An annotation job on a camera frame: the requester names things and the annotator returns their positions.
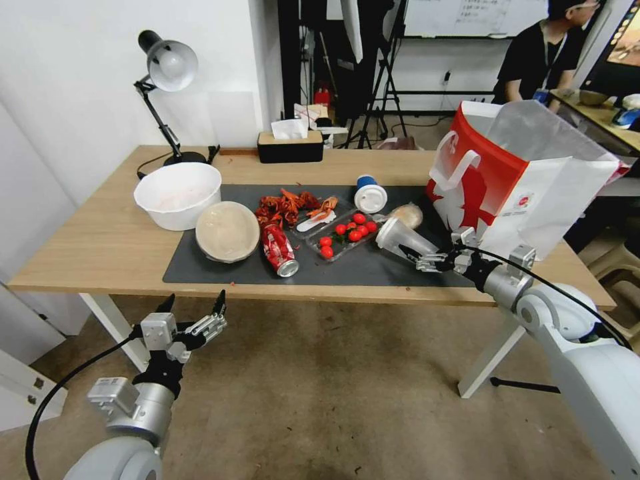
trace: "plastic bowl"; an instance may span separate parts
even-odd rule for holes
[[[580,103],[588,107],[597,107],[608,100],[609,96],[591,90],[580,90]]]
[[[159,227],[190,230],[205,208],[220,202],[221,185],[222,175],[208,163],[177,163],[144,177],[133,198]]]
[[[234,263],[255,251],[260,226],[253,212],[241,203],[220,202],[198,218],[195,240],[210,260]]]

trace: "wooden table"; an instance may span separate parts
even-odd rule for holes
[[[204,148],[193,150],[206,154]],[[166,147],[138,147],[24,266],[10,288],[80,293],[118,342],[131,328],[110,299],[112,294],[214,297],[226,288],[230,298],[495,305],[488,295],[466,287],[164,283],[162,276],[181,233],[156,226],[134,204],[133,190],[138,183],[137,166],[165,152]],[[374,175],[382,185],[426,185],[433,157],[429,151],[328,150],[320,163],[265,165],[252,155],[220,155],[213,164],[225,183],[240,185],[352,185],[363,172]],[[536,264],[535,271],[548,280],[574,285],[601,309],[615,306],[565,243]],[[124,350],[140,370],[146,368],[148,352],[142,342],[131,342]]]
[[[635,154],[640,155],[640,133],[616,128],[611,124],[611,120],[618,113],[618,109],[611,102],[604,102],[602,105],[590,107],[580,102],[579,90],[558,90],[550,91],[553,98],[558,100],[562,105],[567,106],[578,115],[586,118],[592,124],[596,125],[606,134],[616,138]]]

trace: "plastic tray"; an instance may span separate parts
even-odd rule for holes
[[[362,238],[362,240],[358,242],[350,242],[348,239],[345,239],[344,243],[341,243],[336,239],[337,235],[335,234],[335,226],[339,225],[340,223],[344,225],[348,224],[349,221],[353,218],[353,214],[358,212],[359,210],[354,207],[348,212],[344,212],[342,215],[338,215],[336,219],[331,223],[324,224],[320,229],[314,228],[313,233],[311,235],[308,235],[307,238],[305,239],[309,248],[311,248],[311,250],[316,252],[318,254],[318,257],[322,258],[322,260],[331,263],[338,260],[338,258],[344,255],[346,252],[353,250],[358,245],[362,245],[363,243],[366,243],[374,239],[375,236],[377,235],[377,232],[368,234],[366,237]],[[373,221],[373,218],[371,217],[371,215],[368,215],[363,212],[361,213],[366,217],[367,221]],[[320,254],[320,247],[318,246],[318,242],[322,237],[331,237],[333,239],[333,244],[331,246],[331,248],[333,249],[333,256],[330,259],[324,258]]]

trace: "person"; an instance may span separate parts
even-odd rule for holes
[[[583,26],[599,7],[599,0],[549,0],[549,17],[511,42],[493,102],[543,101],[536,95],[538,89],[570,87],[585,41]],[[559,103],[553,101],[549,108],[557,112]]]

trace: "tissue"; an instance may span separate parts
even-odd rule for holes
[[[303,139],[309,134],[307,121],[302,119],[271,122],[271,131],[276,140]]]

